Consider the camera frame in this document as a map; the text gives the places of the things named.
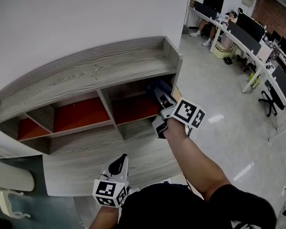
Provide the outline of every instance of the person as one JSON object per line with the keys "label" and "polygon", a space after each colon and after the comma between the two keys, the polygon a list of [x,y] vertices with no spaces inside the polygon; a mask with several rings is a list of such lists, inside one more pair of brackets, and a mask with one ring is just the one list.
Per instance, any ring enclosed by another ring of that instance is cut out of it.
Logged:
{"label": "person", "polygon": [[182,185],[154,184],[126,198],[119,222],[117,208],[101,207],[90,229],[275,229],[276,215],[265,199],[231,185],[186,135],[184,124],[173,118],[167,124],[164,136],[173,155],[204,200]]}
{"label": "person", "polygon": [[[228,15],[230,18],[234,19],[237,17],[237,13],[235,13],[234,11],[233,12],[230,12],[230,13],[227,13],[226,15]],[[200,36],[201,34],[201,31],[203,30],[203,28],[208,25],[209,22],[206,21],[206,20],[202,20],[199,24],[199,27],[198,27],[198,31],[195,32],[195,33],[191,33],[190,36],[192,37],[197,37],[197,36]],[[210,36],[209,36],[209,39],[206,40],[204,43],[202,43],[202,45],[204,47],[207,47],[211,44],[211,41],[213,40],[213,38],[215,37],[215,34],[216,34],[216,26],[215,25],[212,25],[212,28],[211,28],[211,31],[210,31]]]}

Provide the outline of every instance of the shelf compartment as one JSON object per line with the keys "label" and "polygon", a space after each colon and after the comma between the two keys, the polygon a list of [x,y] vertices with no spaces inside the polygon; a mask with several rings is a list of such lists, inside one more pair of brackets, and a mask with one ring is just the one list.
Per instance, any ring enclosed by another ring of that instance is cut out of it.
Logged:
{"label": "shelf compartment", "polygon": [[146,94],[146,86],[159,80],[163,80],[169,86],[172,86],[172,81],[175,75],[176,74],[169,74],[125,83],[119,85],[118,87],[108,87],[106,88],[106,91],[111,101],[117,101],[125,98],[144,95]]}
{"label": "shelf compartment", "polygon": [[22,144],[29,146],[44,154],[50,154],[50,143],[51,139],[48,137],[39,137],[34,139],[27,139],[20,141]]}
{"label": "shelf compartment", "polygon": [[110,121],[99,97],[55,109],[54,133]]}
{"label": "shelf compartment", "polygon": [[18,128],[18,141],[29,140],[51,134],[29,118],[20,120]]}
{"label": "shelf compartment", "polygon": [[155,117],[149,117],[143,120],[119,125],[118,128],[124,140],[133,140],[153,136],[155,135],[152,126],[154,119]]}
{"label": "shelf compartment", "polygon": [[54,109],[47,105],[24,114],[43,129],[53,133]]}
{"label": "shelf compartment", "polygon": [[15,117],[0,123],[0,131],[17,140],[20,119]]}
{"label": "shelf compartment", "polygon": [[113,117],[117,125],[156,116],[161,109],[146,94],[112,101]]}
{"label": "shelf compartment", "polygon": [[181,62],[165,37],[117,42],[66,56],[0,91],[0,123],[86,92],[178,73]]}

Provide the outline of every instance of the office desk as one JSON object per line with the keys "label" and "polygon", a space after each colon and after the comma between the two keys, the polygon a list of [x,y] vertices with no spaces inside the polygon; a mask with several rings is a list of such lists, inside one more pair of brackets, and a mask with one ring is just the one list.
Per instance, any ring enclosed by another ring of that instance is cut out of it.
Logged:
{"label": "office desk", "polygon": [[[275,78],[272,76],[272,73],[266,69],[266,65],[257,58],[256,55],[253,54],[253,51],[250,51],[239,39],[237,39],[234,35],[232,35],[229,31],[227,31],[227,27],[220,24],[217,21],[214,21],[210,18],[208,18],[207,16],[205,16],[204,14],[198,12],[195,10],[195,8],[190,8],[190,10],[195,13],[196,15],[198,15],[199,17],[201,17],[202,19],[212,23],[213,25],[215,25],[217,27],[217,33],[216,36],[214,38],[213,44],[211,46],[210,52],[213,52],[214,47],[217,43],[217,39],[220,35],[220,31],[225,32],[225,35],[227,35],[228,38],[230,38],[242,51],[246,52],[256,63],[256,73],[254,74],[254,76],[252,77],[252,79],[248,82],[248,84],[242,89],[242,93],[245,93],[247,91],[247,89],[253,84],[253,82],[255,81],[255,79],[261,74],[261,72],[263,71],[267,77],[267,79],[269,80],[269,82],[272,84],[272,86],[274,87],[275,91],[277,92],[277,94],[280,96],[281,100],[283,102],[285,102],[285,106],[286,106],[286,97],[282,91],[282,89],[280,88],[280,86],[278,85],[278,83],[276,82]],[[278,132],[274,137],[271,137],[268,139],[268,141],[272,141],[273,138],[278,137],[280,135],[282,135],[283,133],[286,132],[286,129],[284,129],[283,127],[286,125],[286,123],[284,123],[282,126],[278,127],[276,129],[276,131]]]}
{"label": "office desk", "polygon": [[201,17],[202,19],[210,22],[211,24],[215,25],[217,27],[217,33],[215,35],[215,38],[213,40],[213,43],[212,43],[212,46],[211,46],[211,49],[210,49],[210,52],[213,52],[214,51],[214,48],[215,48],[215,45],[217,43],[217,39],[220,35],[220,31],[226,31],[227,27],[222,25],[221,23],[217,22],[217,21],[214,21],[212,19],[210,19],[209,17],[205,16],[203,13],[201,12],[198,12],[195,10],[195,8],[191,8],[189,7],[190,11],[192,11],[193,13],[195,13],[196,15],[198,15],[199,17]]}

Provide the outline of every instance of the office chair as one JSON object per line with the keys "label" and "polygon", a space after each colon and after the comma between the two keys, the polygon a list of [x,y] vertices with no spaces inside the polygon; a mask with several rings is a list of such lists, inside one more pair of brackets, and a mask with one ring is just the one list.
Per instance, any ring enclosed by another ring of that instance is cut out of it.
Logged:
{"label": "office chair", "polygon": [[211,28],[212,28],[212,25],[213,24],[208,24],[208,25],[205,25],[204,28],[202,29],[201,31],[201,36],[209,36],[210,35],[210,32],[211,32]]}
{"label": "office chair", "polygon": [[274,110],[274,115],[276,116],[277,115],[277,111],[276,111],[276,108],[274,106],[274,103],[281,109],[283,110],[285,108],[284,104],[282,103],[280,97],[278,96],[278,94],[276,93],[275,89],[270,86],[270,94],[271,94],[271,97],[272,99],[270,99],[270,97],[267,95],[267,93],[265,93],[265,91],[262,91],[262,94],[265,94],[266,98],[267,99],[263,99],[263,98],[260,98],[258,101],[263,101],[263,102],[266,102],[269,104],[269,114],[267,114],[267,117],[269,117],[271,115],[271,110],[273,109]]}
{"label": "office chair", "polygon": [[245,57],[245,58],[242,58],[241,55],[237,55],[237,60],[236,61],[241,61],[244,63],[244,66],[245,66],[245,69],[244,69],[244,72],[250,70],[250,68],[252,69],[252,71],[255,73],[255,70],[256,70],[256,66],[254,64],[252,64],[251,62],[247,64],[247,61],[248,59]]}

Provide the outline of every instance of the white sneaker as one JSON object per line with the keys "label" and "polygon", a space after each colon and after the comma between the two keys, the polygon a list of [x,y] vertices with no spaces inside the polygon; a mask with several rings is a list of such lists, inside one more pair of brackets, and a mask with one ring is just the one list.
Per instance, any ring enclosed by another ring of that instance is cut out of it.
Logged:
{"label": "white sneaker", "polygon": [[202,43],[202,45],[204,46],[204,47],[207,47],[207,46],[209,46],[210,44],[211,44],[211,39],[208,39],[207,41],[205,41],[204,43]]}
{"label": "white sneaker", "polygon": [[197,32],[191,33],[190,36],[191,36],[191,37],[197,37],[197,36],[200,36],[200,33],[197,33]]}

